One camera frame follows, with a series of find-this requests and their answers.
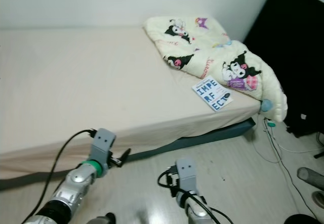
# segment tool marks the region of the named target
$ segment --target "bed frame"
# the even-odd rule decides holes
[[[195,137],[182,137],[160,148],[130,155],[128,161],[141,160],[161,153],[170,152],[170,151],[174,151],[174,150],[178,150],[178,149],[182,149],[194,145],[205,144],[205,143],[214,142],[222,139],[234,138],[243,135],[254,125],[255,122],[253,121],[253,119],[249,118],[243,122],[233,124],[221,129],[216,129],[203,135],[199,135]],[[69,171],[70,170],[55,172],[53,174],[53,179],[63,178]],[[11,179],[0,179],[0,191],[28,185],[35,182],[45,181],[48,174],[49,174],[48,172],[37,172],[37,173],[11,178]]]

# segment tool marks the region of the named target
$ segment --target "comforter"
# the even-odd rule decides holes
[[[144,29],[172,67],[201,79],[211,75],[261,101],[260,113],[281,122],[287,97],[273,70],[239,41],[232,41],[213,18],[149,18]]]

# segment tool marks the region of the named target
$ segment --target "white wall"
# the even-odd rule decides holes
[[[150,16],[207,15],[243,40],[266,0],[0,0],[0,28],[140,25]]]

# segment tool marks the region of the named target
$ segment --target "tiled floor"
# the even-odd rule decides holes
[[[198,189],[208,204],[225,212],[236,224],[280,224],[296,213],[311,215],[287,173],[283,174],[285,170],[282,171],[280,164],[266,162],[255,152],[251,138],[265,158],[276,159],[261,123],[260,117],[254,133],[250,131],[237,138],[168,152],[125,164],[121,169],[111,169],[103,179],[94,183],[71,223],[86,224],[91,218],[107,212],[116,214],[118,224],[188,223],[184,210],[177,206],[170,192],[156,184],[160,173],[185,156],[192,157],[197,164]],[[282,146],[293,151],[320,147],[314,135],[297,139],[286,132],[284,124],[276,126],[275,137]],[[317,218],[324,221],[324,210],[311,199],[311,193],[318,189],[296,176],[299,167],[323,174],[324,157],[315,160],[314,154],[316,152],[295,154],[282,151],[283,162],[295,185]],[[45,200],[57,184],[58,181],[50,184]],[[1,223],[20,223],[37,202],[43,185],[35,183],[0,192]],[[222,217],[219,221],[228,223]]]

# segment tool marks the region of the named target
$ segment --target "green ring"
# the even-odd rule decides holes
[[[96,161],[83,161],[82,164],[90,164],[97,170],[97,177],[100,177],[102,175],[102,168],[100,164]]]

